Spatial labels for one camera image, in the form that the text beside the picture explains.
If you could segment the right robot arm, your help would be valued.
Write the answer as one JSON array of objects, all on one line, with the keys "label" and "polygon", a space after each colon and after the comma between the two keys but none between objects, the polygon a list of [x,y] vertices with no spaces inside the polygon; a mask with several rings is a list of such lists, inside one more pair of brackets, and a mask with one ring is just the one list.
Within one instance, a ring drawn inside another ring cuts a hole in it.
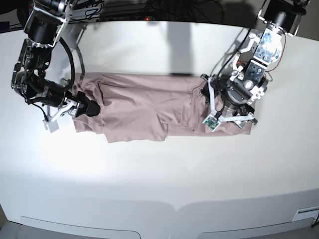
[{"label": "right robot arm", "polygon": [[[35,0],[26,22],[24,40],[18,62],[14,66],[11,88],[29,105],[57,108],[55,117],[65,113],[77,118],[97,116],[100,106],[84,92],[75,96],[71,88],[75,82],[75,65],[71,50],[62,38],[76,5],[74,0]],[[45,78],[54,47],[60,43],[70,63],[71,78],[65,86]]]}]

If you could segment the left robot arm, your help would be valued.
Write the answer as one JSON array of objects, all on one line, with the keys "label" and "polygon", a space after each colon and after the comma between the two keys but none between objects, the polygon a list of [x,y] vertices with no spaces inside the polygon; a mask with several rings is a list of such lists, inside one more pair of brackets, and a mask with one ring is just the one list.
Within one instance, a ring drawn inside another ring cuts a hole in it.
[{"label": "left robot arm", "polygon": [[231,73],[223,75],[219,71],[215,75],[201,75],[206,81],[201,92],[210,105],[209,114],[202,122],[204,125],[216,131],[226,122],[239,128],[248,122],[258,122],[253,104],[267,90],[267,68],[282,56],[282,37],[296,36],[308,4],[307,0],[271,0],[257,15],[266,25],[263,33],[248,31],[244,38],[247,46],[239,45],[227,60],[232,64]]}]

